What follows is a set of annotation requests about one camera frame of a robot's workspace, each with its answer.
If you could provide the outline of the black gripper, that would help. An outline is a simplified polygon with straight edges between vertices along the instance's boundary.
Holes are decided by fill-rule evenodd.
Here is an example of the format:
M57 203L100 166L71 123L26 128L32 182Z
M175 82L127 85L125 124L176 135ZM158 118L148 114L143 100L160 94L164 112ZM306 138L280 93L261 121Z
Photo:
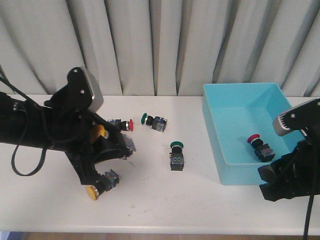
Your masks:
M259 185L265 200L320 194L320 126L309 127L307 132L306 139L299 141L292 153L257 169L266 182Z
M123 136L115 141L100 136L91 145L93 154L90 148L80 149L89 138L90 124L86 114L91 112L88 109L90 92L81 67L72 68L66 78L67 84L45 102L45 106L51 108L51 119L44 128L49 140L48 149L66 152L80 183L93 185L101 177L95 164L130 157L132 151Z

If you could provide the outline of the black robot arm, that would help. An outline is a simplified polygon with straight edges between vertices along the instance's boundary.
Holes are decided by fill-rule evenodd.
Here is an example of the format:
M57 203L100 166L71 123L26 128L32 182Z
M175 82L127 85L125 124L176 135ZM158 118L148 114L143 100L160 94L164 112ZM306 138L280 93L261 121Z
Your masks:
M5 144L64 152L82 185L101 180L95 164L129 157L133 141L97 111L104 100L95 77L74 67L67 83L43 105L0 94L0 140Z

